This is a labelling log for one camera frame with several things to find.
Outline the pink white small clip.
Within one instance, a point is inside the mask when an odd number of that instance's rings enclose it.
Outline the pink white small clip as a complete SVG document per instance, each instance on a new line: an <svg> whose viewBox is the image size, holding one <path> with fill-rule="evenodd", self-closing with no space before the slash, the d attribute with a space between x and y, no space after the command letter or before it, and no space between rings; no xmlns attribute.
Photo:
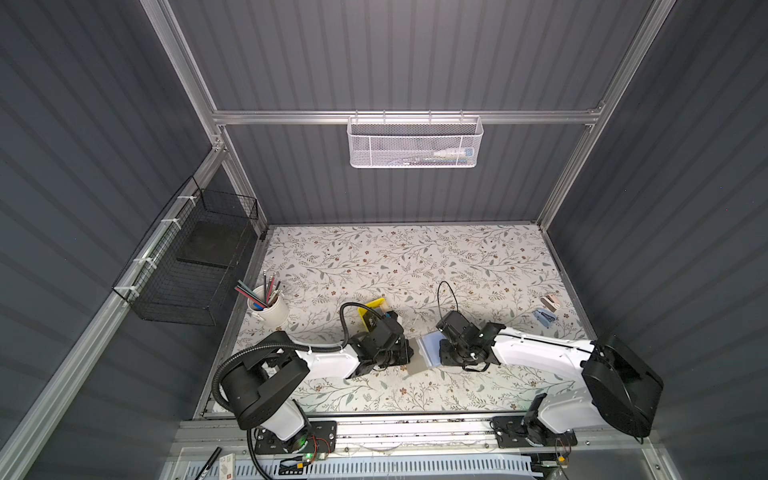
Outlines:
<svg viewBox="0 0 768 480"><path fill-rule="evenodd" d="M557 298L552 295L544 295L540 298L540 301L551 312L557 312L561 308Z"/></svg>

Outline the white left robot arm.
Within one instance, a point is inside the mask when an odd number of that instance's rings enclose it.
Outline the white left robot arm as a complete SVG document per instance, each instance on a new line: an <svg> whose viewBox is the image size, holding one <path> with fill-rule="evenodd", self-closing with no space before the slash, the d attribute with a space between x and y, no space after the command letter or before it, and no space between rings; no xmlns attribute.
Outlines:
<svg viewBox="0 0 768 480"><path fill-rule="evenodd" d="M312 434L310 421L293 399L303 382L355 379L412 360L414 348L396 315L375 313L374 318L372 330L352 335L341 316L343 339L330 345L302 344L285 331L275 331L224 360L213 374L211 394L235 416L241 430L265 430L287 451L298 451Z"/></svg>

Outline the white tube in basket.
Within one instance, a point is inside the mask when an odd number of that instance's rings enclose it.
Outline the white tube in basket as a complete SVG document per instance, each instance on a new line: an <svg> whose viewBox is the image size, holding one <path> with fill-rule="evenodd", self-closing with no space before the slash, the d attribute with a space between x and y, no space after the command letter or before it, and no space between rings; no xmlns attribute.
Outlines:
<svg viewBox="0 0 768 480"><path fill-rule="evenodd" d="M468 162L475 156L475 149L472 147L448 148L433 151L431 156L434 158L447 159L448 161Z"/></svg>

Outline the aluminium frame post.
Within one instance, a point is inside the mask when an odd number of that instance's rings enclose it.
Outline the aluminium frame post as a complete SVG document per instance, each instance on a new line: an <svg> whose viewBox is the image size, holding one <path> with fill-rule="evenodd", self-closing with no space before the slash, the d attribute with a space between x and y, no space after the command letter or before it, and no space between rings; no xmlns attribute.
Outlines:
<svg viewBox="0 0 768 480"><path fill-rule="evenodd" d="M204 129L213 156L224 169L234 192L257 199L252 182L248 178L234 142L223 125L216 123L216 103L204 80L193 52L169 1L140 2L158 37L198 120Z"/></svg>

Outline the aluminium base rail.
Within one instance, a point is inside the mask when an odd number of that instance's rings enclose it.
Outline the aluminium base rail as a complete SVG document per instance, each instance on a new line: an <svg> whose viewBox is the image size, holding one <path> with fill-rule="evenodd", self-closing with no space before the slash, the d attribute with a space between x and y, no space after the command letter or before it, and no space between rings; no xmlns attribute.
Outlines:
<svg viewBox="0 0 768 480"><path fill-rule="evenodd" d="M335 454L341 457L372 455L411 455L417 453L566 453L623 451L648 448L642 442L618 431L597 427L575 432L573 446L535 446L517 440L508 449L501 448L497 431L492 428L495 412L440 412L434 414L317 414L309 420L334 421ZM203 459L220 447L225 453L247 452L245 432L229 417L215 417L180 423L168 454L178 458Z"/></svg>

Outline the white pen cup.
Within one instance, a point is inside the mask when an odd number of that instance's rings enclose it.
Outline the white pen cup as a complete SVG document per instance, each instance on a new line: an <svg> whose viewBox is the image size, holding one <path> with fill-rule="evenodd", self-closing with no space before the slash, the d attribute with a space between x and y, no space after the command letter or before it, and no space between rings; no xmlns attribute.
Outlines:
<svg viewBox="0 0 768 480"><path fill-rule="evenodd" d="M289 320L289 307L277 289L270 297L270 303L266 308L257 309L254 302L247 304L246 318L254 320L262 327L271 329L282 328Z"/></svg>

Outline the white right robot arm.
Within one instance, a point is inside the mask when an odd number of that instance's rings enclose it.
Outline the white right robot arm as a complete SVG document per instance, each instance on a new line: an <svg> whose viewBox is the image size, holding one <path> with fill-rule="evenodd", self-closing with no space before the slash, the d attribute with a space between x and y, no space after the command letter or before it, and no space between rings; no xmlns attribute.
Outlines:
<svg viewBox="0 0 768 480"><path fill-rule="evenodd" d="M572 388L560 394L536 394L513 426L534 446L573 445L577 430L606 426L643 441L664 388L661 377L615 335L566 340L495 322L477 327L452 310L422 345L431 366L473 373L492 365L524 366L571 381Z"/></svg>

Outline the blue small clip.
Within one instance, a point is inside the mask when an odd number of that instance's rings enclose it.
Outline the blue small clip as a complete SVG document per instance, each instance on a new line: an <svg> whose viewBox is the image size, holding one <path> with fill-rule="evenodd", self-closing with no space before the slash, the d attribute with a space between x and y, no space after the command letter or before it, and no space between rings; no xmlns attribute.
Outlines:
<svg viewBox="0 0 768 480"><path fill-rule="evenodd" d="M548 309L537 308L532 312L534 318L544 327L551 328L558 320L558 316Z"/></svg>

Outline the yellow plastic tray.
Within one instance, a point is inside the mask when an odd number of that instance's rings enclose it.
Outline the yellow plastic tray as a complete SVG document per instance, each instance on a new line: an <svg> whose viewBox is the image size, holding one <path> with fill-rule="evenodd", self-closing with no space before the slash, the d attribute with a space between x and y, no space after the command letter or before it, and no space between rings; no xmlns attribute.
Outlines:
<svg viewBox="0 0 768 480"><path fill-rule="evenodd" d="M378 298L358 308L358 315L363 323L364 329L370 331L376 326L378 319L387 313L388 304L384 297Z"/></svg>

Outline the coloured pens in cup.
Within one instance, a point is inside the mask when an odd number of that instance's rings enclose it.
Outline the coloured pens in cup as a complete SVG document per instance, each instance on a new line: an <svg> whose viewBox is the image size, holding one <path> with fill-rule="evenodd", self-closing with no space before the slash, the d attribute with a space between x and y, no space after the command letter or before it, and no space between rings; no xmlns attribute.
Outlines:
<svg viewBox="0 0 768 480"><path fill-rule="evenodd" d="M255 286L248 286L243 280L238 280L235 291L247 299L250 308L259 312L276 305L281 284L278 275L267 276L263 273Z"/></svg>

